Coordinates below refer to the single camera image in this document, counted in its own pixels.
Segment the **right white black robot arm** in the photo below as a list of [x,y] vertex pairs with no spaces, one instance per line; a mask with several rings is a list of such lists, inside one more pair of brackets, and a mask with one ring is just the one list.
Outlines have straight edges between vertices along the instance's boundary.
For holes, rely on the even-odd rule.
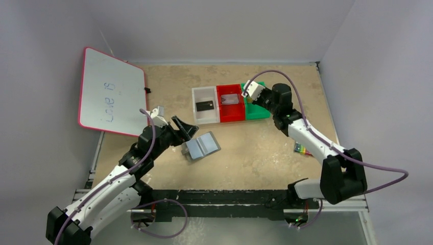
[[319,179],[302,179],[288,185],[287,197],[290,202],[316,198],[337,204],[367,190],[364,167],[356,163],[362,160],[361,153],[335,144],[304,120],[302,114],[293,107],[289,85],[278,83],[268,89],[252,82],[248,93],[254,105],[272,114],[278,130],[306,147],[322,166]]

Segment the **grey leather card holder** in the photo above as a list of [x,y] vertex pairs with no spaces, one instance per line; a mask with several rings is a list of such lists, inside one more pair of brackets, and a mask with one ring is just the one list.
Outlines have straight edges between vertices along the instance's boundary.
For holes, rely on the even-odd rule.
[[209,131],[181,144],[181,153],[194,162],[221,150],[215,135]]

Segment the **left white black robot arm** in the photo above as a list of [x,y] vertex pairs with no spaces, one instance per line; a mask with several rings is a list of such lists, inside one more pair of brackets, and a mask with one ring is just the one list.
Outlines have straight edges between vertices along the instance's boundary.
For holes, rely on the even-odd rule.
[[104,180],[66,208],[53,208],[47,215],[47,240],[52,244],[91,244],[122,213],[144,201],[154,204],[152,188],[141,177],[165,150],[191,140],[199,129],[176,116],[172,120],[177,129],[154,116]]

